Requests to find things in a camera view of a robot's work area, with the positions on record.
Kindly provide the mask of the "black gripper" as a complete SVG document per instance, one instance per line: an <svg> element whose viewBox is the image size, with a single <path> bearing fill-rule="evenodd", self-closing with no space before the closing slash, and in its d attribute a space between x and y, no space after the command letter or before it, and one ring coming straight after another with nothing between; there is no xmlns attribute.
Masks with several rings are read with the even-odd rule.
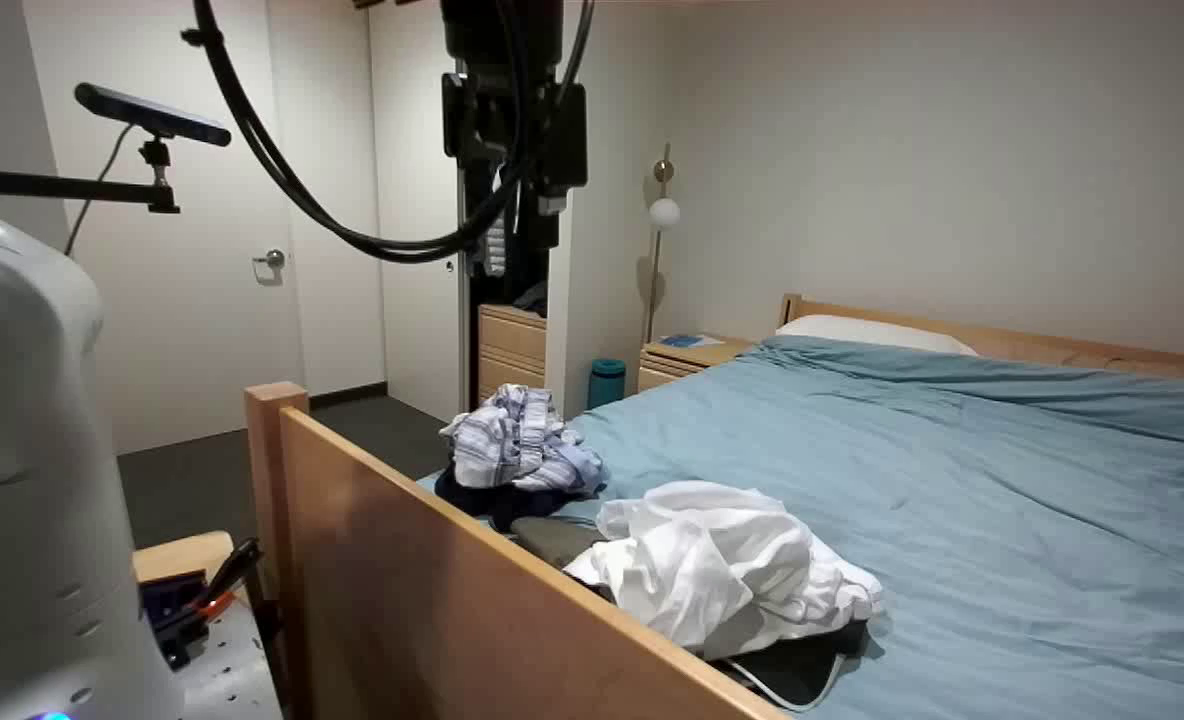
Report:
<svg viewBox="0 0 1184 720"><path fill-rule="evenodd" d="M445 153L510 174L538 215L589 185L589 23L562 40L562 0L438 0L452 67L438 74Z"/></svg>

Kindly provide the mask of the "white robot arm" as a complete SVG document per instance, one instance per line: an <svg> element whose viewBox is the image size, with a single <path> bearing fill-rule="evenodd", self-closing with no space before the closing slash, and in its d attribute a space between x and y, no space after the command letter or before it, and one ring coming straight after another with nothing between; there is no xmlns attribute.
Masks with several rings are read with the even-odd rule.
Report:
<svg viewBox="0 0 1184 720"><path fill-rule="evenodd" d="M100 198L100 180L12 174L0 194ZM90 391L100 290L0 220L0 720L183 720L131 569Z"/></svg>

